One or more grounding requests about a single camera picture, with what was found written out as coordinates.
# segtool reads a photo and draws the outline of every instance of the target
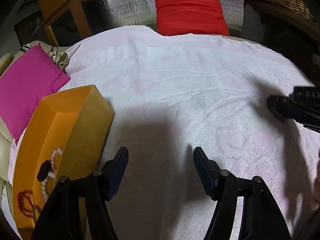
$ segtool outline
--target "yellow tray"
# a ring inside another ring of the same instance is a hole
[[[55,180],[49,178],[49,194],[62,175],[71,180],[89,175],[97,167],[113,116],[113,109],[94,85],[65,90],[41,100],[22,139],[12,184],[14,219],[24,240],[31,238],[34,223],[20,213],[17,194],[24,192],[42,210],[45,198],[37,174],[41,164],[57,148],[62,148],[63,154],[61,158],[56,155],[58,171]],[[23,209],[31,214],[27,200]],[[81,217],[85,225],[84,210]]]

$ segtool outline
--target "white blanket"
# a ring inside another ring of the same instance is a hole
[[[116,112],[101,165],[120,146],[129,150],[108,203],[119,239],[203,239],[215,203],[194,168],[196,146],[237,177],[261,176],[291,233],[308,209],[319,134],[282,124],[264,105],[269,94],[311,84],[282,55],[221,36],[126,26],[81,41],[66,71],[63,90],[95,84]],[[231,239],[241,212],[239,201]]]

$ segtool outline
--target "hand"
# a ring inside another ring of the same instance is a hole
[[[316,211],[319,208],[319,203],[320,203],[320,161],[317,167],[317,178],[315,180],[314,186],[315,186],[314,197],[315,197],[316,203],[311,205],[311,209],[313,211]]]

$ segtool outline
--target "bracelet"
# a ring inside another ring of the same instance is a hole
[[[49,178],[56,178],[56,172],[57,172],[57,168],[55,167],[55,157],[56,154],[59,153],[62,155],[62,149],[58,148],[56,150],[53,151],[53,153],[51,154],[51,159],[50,159],[50,163],[51,163],[51,171],[48,172],[47,177],[42,181],[42,194],[45,198],[45,202],[47,202],[48,198],[49,198],[49,193],[47,191],[47,182],[49,180]]]
[[[53,153],[51,154],[51,159],[50,159],[50,162],[51,162],[51,171],[55,171],[57,170],[57,168],[54,166],[54,159],[56,157],[56,154],[59,153],[62,155],[62,149],[61,148],[58,148],[56,150],[53,151]]]
[[[28,197],[26,194],[24,194],[23,192],[19,192],[18,195],[17,195],[17,204],[18,204],[18,208],[19,208],[19,211],[26,217],[26,218],[32,218],[32,215],[29,215],[29,214],[26,214],[23,210],[22,210],[22,207],[20,205],[20,197],[23,197],[25,198],[26,200],[28,200],[30,206],[31,206],[31,209],[34,207],[32,201],[30,200],[30,197]]]

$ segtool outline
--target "black clamp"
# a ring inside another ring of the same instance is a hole
[[[129,160],[121,147],[115,158],[86,178],[70,180],[61,176],[40,214],[31,240],[81,240],[79,197],[85,198],[87,218],[93,240],[117,240],[105,201],[116,195]],[[267,185],[259,176],[252,180],[235,177],[209,160],[201,147],[193,160],[204,190],[217,205],[204,240],[229,240],[239,196],[244,209],[239,240],[290,240],[284,218]],[[54,234],[48,234],[56,228]]]
[[[270,190],[259,176],[237,178],[209,160],[201,147],[193,161],[208,196],[217,205],[204,240],[229,240],[236,214],[237,198],[244,197],[239,240],[291,240],[282,213]]]
[[[320,87],[294,87],[288,97],[270,95],[267,107],[282,122],[291,118],[320,133]]]

